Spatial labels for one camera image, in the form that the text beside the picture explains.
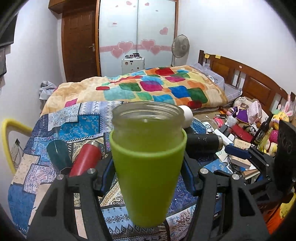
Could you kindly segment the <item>green sleeved glass cup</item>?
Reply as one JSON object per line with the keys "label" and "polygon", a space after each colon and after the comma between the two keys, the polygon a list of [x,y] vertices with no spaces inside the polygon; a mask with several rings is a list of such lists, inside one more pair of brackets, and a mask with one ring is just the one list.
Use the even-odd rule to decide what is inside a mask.
{"label": "green sleeved glass cup", "polygon": [[184,111],[173,104],[140,101],[112,111],[109,140],[128,215],[148,228],[166,218],[184,158]]}

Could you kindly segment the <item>white insulated cup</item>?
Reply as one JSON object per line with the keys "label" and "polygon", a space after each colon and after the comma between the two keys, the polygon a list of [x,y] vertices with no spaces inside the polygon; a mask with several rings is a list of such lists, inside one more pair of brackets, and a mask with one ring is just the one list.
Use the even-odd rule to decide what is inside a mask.
{"label": "white insulated cup", "polygon": [[189,128],[193,122],[193,112],[186,105],[180,105],[179,108],[181,108],[184,112],[184,122],[183,122],[182,128],[183,129]]}

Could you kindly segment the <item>dark green hexagonal cup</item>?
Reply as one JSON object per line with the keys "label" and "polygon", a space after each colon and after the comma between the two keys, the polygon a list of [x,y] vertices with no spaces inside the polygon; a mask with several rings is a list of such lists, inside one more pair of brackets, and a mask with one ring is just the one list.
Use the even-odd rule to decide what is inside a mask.
{"label": "dark green hexagonal cup", "polygon": [[67,144],[63,140],[53,140],[47,146],[47,153],[58,174],[69,175],[72,169]]}

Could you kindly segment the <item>stack of books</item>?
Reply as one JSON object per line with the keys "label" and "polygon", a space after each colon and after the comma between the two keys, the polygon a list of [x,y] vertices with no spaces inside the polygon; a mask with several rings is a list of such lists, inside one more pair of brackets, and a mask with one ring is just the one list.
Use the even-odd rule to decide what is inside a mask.
{"label": "stack of books", "polygon": [[[250,143],[242,141],[238,138],[234,139],[234,147],[242,150],[248,149],[251,146]],[[240,168],[240,172],[245,180],[253,178],[260,172],[255,168],[253,164],[247,159],[241,159],[240,157],[231,156],[230,162]]]}

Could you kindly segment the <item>black insulated bottle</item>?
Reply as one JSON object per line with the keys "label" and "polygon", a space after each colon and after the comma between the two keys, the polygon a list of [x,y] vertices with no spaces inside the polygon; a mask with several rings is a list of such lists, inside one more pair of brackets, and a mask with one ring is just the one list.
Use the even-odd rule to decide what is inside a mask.
{"label": "black insulated bottle", "polygon": [[215,154],[223,148],[222,137],[215,134],[187,134],[186,153],[192,159]]}

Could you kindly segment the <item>dark glass wine bottle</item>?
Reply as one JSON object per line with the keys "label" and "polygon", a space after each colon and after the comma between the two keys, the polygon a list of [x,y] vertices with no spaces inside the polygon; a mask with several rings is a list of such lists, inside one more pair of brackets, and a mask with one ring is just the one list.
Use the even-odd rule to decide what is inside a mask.
{"label": "dark glass wine bottle", "polygon": [[260,144],[260,142],[262,141],[263,137],[265,136],[265,134],[269,130],[269,124],[270,124],[272,118],[273,118],[273,114],[271,113],[268,116],[268,119],[265,120],[261,124],[260,128],[258,129],[258,131],[256,132],[255,136],[253,137],[253,139],[251,141],[251,144],[256,145],[256,146]]}

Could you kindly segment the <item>purple dressed plush doll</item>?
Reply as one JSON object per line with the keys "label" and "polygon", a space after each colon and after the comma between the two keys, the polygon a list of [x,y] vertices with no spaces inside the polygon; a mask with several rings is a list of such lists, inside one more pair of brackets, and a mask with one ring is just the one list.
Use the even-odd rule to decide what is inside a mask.
{"label": "purple dressed plush doll", "polygon": [[248,98],[241,96],[238,97],[232,107],[230,107],[227,111],[229,115],[236,115],[238,121],[242,123],[248,123],[248,115],[247,110],[249,106],[252,104]]}

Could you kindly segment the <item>yellow rabbit plush toy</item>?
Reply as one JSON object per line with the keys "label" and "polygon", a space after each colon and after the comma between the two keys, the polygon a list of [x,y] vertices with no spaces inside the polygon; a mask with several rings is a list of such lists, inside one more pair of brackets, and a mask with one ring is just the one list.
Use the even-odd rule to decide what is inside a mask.
{"label": "yellow rabbit plush toy", "polygon": [[272,123],[279,124],[280,120],[289,122],[290,118],[293,116],[293,110],[290,108],[290,101],[287,100],[283,109],[281,109],[281,105],[279,105],[278,108],[271,113],[273,115],[271,119]]}

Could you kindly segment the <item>grey pillow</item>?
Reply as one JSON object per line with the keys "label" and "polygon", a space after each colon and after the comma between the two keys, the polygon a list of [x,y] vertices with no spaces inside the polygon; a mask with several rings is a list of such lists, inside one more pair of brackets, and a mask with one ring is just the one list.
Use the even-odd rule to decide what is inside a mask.
{"label": "grey pillow", "polygon": [[220,74],[212,71],[208,64],[201,65],[200,63],[196,63],[194,65],[191,65],[191,67],[199,70],[204,75],[206,75],[212,82],[218,85],[218,87],[224,91],[229,102],[234,101],[236,98],[242,95],[242,89],[227,84],[224,78]]}

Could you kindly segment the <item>wooden headboard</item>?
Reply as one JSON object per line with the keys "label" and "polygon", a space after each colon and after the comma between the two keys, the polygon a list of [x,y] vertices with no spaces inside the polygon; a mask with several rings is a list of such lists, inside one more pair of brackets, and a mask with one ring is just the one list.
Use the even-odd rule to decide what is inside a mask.
{"label": "wooden headboard", "polygon": [[241,89],[244,97],[258,99],[266,113],[285,105],[288,97],[295,99],[294,93],[288,94],[267,75],[238,61],[200,50],[198,63],[208,65],[225,83]]}

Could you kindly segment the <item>red metal bottle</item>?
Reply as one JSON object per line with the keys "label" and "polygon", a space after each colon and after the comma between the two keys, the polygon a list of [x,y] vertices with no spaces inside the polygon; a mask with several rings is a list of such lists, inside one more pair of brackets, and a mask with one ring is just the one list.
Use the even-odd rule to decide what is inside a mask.
{"label": "red metal bottle", "polygon": [[95,168],[101,160],[102,152],[97,141],[89,141],[84,144],[76,156],[69,177],[80,176],[90,168]]}

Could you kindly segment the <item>colourful squares blanket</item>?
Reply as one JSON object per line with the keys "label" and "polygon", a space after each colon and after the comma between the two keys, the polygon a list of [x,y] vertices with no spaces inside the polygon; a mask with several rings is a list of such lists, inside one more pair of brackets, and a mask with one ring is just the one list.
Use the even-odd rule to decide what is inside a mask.
{"label": "colourful squares blanket", "polygon": [[218,108],[229,102],[222,87],[201,71],[183,65],[62,83],[46,101],[42,114],[89,101],[158,101],[192,110]]}

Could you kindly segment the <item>patchwork blue bed sheet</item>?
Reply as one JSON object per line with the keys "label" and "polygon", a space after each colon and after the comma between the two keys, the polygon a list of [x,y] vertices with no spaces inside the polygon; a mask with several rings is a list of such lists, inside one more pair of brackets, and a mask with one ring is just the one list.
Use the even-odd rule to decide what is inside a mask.
{"label": "patchwork blue bed sheet", "polygon": [[[118,105],[120,101],[85,102],[45,114],[37,121],[8,191],[13,222],[23,235],[28,233],[37,208],[57,175],[47,153],[48,144],[64,141],[70,159],[75,161],[84,144],[97,141],[102,156],[107,157],[112,110]],[[197,197],[186,190],[179,178],[166,220],[153,228],[141,228],[128,216],[117,179],[113,179],[110,190],[98,200],[114,240],[182,240],[197,203]]]}

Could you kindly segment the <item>standing electric fan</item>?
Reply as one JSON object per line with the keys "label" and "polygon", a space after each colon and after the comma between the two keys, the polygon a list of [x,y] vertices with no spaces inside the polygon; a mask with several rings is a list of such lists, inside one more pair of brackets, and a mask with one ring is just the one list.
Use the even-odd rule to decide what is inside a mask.
{"label": "standing electric fan", "polygon": [[186,64],[190,50],[190,42],[187,36],[181,34],[175,37],[171,45],[171,66]]}

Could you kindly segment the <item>grey clothes pile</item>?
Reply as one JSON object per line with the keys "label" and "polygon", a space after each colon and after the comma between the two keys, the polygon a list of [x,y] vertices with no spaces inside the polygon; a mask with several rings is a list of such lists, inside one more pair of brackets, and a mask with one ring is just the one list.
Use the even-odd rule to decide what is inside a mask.
{"label": "grey clothes pile", "polygon": [[39,88],[39,99],[47,100],[52,93],[57,89],[57,86],[50,81],[43,81]]}

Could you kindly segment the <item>white appliance box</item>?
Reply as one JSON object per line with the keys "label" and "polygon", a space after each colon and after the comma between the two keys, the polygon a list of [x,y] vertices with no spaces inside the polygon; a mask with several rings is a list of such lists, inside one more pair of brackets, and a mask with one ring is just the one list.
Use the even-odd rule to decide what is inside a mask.
{"label": "white appliance box", "polygon": [[139,53],[126,55],[121,60],[122,75],[144,70],[145,59]]}

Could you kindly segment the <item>frosted sliding wardrobe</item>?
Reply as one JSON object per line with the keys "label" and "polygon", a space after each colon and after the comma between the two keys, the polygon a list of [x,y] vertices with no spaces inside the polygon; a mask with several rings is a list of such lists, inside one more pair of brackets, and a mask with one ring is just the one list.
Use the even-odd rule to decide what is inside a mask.
{"label": "frosted sliding wardrobe", "polygon": [[100,1],[101,76],[122,75],[121,60],[133,53],[144,57],[144,68],[170,66],[176,10],[176,1]]}

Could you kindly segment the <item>brown wooden door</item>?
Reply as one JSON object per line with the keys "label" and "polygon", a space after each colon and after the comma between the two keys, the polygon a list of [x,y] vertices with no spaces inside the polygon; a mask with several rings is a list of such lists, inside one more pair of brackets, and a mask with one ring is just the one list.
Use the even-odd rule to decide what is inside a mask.
{"label": "brown wooden door", "polygon": [[67,82],[80,82],[97,75],[94,10],[63,15],[62,54]]}

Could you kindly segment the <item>yellow padded rail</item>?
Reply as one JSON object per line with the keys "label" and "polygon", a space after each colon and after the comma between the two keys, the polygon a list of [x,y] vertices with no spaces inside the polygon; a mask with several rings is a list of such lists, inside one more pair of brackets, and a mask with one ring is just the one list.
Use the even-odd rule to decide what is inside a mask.
{"label": "yellow padded rail", "polygon": [[14,175],[16,173],[16,168],[14,166],[13,157],[11,155],[12,137],[16,137],[16,133],[30,137],[33,129],[27,125],[24,125],[20,121],[13,118],[5,118],[1,123],[1,141],[3,144],[3,153],[8,163],[8,167],[11,173]]}

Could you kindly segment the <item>black wall panel box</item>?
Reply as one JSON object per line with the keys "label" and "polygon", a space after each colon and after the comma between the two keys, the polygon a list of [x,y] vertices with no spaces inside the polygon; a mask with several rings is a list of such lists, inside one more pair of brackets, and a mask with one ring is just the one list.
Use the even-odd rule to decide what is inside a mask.
{"label": "black wall panel box", "polygon": [[0,49],[0,77],[6,74],[6,54],[5,49]]}

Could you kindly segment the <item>wall mounted black television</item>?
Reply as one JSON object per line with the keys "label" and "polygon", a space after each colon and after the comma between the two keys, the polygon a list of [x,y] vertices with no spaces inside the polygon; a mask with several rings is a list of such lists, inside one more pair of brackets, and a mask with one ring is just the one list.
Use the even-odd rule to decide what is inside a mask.
{"label": "wall mounted black television", "polygon": [[0,48],[5,48],[14,43],[14,36],[15,36],[15,28],[16,28],[16,20],[18,15],[12,19],[6,30],[4,31],[3,35],[0,38]]}

